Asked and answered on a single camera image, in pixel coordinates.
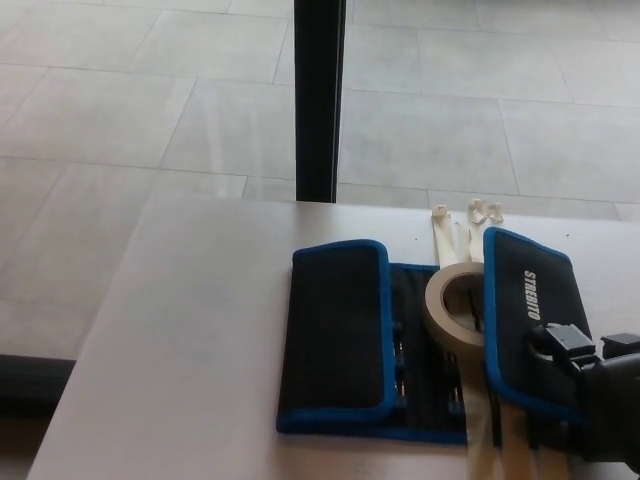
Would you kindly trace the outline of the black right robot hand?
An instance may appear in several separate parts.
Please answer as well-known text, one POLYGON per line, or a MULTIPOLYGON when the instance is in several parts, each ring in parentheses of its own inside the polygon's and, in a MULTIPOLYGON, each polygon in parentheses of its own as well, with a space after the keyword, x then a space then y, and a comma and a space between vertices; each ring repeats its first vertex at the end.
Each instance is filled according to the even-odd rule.
POLYGON ((534 328, 528 346, 552 358, 575 384, 580 421, 530 412, 531 446, 578 454, 589 462, 623 462, 639 472, 639 336, 603 336, 602 352, 575 325, 534 328))

